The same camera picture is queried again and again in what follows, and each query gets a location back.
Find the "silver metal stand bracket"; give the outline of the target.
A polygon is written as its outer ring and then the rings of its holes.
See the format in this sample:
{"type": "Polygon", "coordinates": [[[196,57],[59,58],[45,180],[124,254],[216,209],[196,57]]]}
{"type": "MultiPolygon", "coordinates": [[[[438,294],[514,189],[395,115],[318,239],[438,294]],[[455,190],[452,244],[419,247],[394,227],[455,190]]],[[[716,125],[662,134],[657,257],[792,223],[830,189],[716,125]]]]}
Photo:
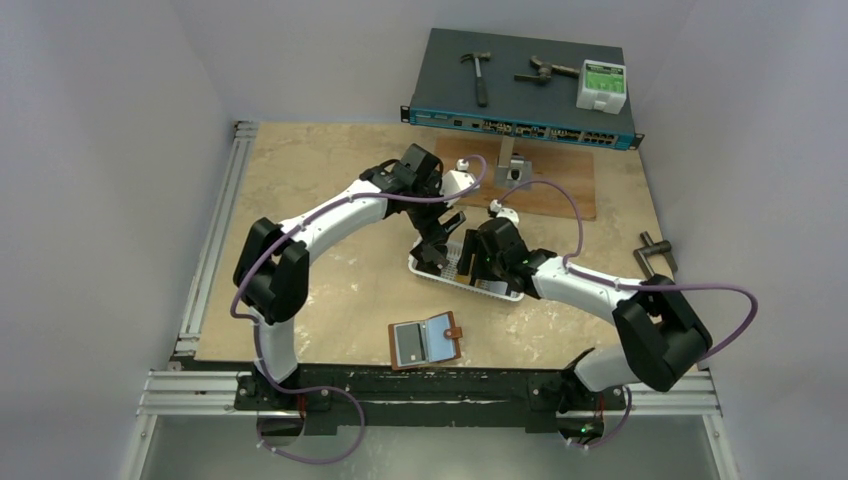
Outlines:
{"type": "Polygon", "coordinates": [[[498,188],[521,188],[533,176],[532,163],[514,151],[515,138],[502,136],[494,172],[494,185],[498,188]]]}

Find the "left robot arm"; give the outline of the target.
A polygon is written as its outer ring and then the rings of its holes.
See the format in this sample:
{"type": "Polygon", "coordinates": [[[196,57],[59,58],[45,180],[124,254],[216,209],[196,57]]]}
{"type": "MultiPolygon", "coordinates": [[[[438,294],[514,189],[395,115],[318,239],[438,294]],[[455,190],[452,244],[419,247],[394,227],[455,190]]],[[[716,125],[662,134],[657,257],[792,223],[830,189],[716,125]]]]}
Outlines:
{"type": "Polygon", "coordinates": [[[399,159],[364,170],[345,190],[306,213],[281,222],[257,220],[250,228],[233,282],[232,316],[254,325],[255,365],[264,378],[259,395],[272,408],[297,399],[299,366],[294,352],[294,318],[309,293],[310,267],[328,249],[358,230],[405,213],[419,239],[410,254],[436,274],[447,264],[447,241],[465,217],[443,215],[480,181],[465,160],[447,169],[442,160],[412,144],[399,159]]]}

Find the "blue network switch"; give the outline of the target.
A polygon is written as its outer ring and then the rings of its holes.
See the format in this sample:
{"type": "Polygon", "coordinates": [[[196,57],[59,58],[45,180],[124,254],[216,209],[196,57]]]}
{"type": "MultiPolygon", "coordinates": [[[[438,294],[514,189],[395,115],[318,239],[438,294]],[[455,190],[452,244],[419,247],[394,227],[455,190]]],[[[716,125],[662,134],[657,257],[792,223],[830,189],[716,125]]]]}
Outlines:
{"type": "Polygon", "coordinates": [[[563,74],[607,64],[600,78],[622,84],[620,47],[434,28],[411,100],[400,119],[416,126],[636,150],[631,103],[617,114],[581,109],[579,80],[563,74]]]}

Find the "aluminium frame rail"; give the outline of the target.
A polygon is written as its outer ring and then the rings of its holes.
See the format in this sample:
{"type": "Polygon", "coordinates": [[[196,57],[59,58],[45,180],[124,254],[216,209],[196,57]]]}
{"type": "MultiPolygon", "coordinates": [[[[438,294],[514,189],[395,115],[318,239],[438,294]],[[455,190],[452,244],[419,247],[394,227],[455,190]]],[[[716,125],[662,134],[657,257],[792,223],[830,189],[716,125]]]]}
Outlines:
{"type": "Polygon", "coordinates": [[[257,121],[242,120],[234,124],[226,168],[215,197],[198,263],[188,291],[180,329],[172,352],[173,357],[193,357],[198,349],[202,325],[229,231],[230,220],[259,129],[260,123],[257,121]]]}

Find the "white plastic basket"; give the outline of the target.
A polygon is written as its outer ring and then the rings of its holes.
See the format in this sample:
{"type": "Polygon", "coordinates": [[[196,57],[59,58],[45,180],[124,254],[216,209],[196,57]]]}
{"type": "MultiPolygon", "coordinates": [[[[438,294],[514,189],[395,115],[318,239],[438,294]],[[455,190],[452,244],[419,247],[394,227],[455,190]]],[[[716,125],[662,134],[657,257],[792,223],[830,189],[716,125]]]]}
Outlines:
{"type": "Polygon", "coordinates": [[[418,266],[418,261],[412,255],[408,256],[408,269],[412,274],[419,277],[495,299],[509,302],[519,302],[524,299],[524,293],[512,290],[503,281],[476,280],[475,283],[471,285],[469,280],[461,279],[457,271],[461,250],[461,242],[449,241],[447,243],[446,254],[448,264],[446,267],[440,269],[436,274],[427,273],[424,270],[421,270],[418,266]]]}

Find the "white green electrical module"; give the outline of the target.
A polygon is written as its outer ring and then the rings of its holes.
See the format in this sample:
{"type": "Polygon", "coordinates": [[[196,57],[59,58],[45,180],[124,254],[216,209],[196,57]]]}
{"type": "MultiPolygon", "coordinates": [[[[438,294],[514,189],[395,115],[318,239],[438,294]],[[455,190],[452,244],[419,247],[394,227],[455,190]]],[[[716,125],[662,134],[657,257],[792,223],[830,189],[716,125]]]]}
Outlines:
{"type": "Polygon", "coordinates": [[[617,115],[628,98],[624,65],[585,60],[578,77],[576,107],[617,115]]]}

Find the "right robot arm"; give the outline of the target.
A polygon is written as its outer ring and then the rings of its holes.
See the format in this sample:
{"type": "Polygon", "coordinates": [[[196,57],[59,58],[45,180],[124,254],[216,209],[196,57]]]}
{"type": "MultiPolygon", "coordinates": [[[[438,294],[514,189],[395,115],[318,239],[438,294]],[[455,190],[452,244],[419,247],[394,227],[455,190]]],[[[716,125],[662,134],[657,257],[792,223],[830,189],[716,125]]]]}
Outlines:
{"type": "Polygon", "coordinates": [[[509,292],[572,306],[615,328],[618,344],[589,349],[563,371],[561,392],[576,407],[588,405],[602,390],[631,383],[667,392],[713,345],[670,278],[614,277],[553,251],[530,249],[506,218],[466,232],[458,271],[472,280],[502,282],[509,292]]]}

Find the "small hammer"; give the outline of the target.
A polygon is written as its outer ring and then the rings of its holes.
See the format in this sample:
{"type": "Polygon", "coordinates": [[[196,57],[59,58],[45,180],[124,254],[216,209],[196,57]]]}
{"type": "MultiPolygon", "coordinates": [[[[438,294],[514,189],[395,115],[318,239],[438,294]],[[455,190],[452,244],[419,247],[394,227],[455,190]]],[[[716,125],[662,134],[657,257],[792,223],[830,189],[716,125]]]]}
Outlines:
{"type": "Polygon", "coordinates": [[[475,78],[475,100],[480,108],[486,108],[489,104],[487,84],[483,77],[481,64],[491,60],[490,52],[471,52],[460,57],[460,62],[472,62],[475,78]]]}

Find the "brown leather card holder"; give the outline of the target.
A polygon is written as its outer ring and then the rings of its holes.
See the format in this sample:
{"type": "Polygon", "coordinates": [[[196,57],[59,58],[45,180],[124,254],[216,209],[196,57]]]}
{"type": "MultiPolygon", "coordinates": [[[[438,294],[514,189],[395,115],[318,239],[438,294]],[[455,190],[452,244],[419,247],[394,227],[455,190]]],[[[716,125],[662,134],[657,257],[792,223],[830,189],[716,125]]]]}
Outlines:
{"type": "Polygon", "coordinates": [[[463,337],[463,330],[456,324],[452,311],[446,311],[424,320],[390,324],[388,326],[388,337],[391,368],[395,371],[432,366],[453,361],[462,356],[460,339],[463,337]],[[417,365],[399,367],[395,346],[395,327],[408,323],[420,325],[426,359],[417,365]]]}

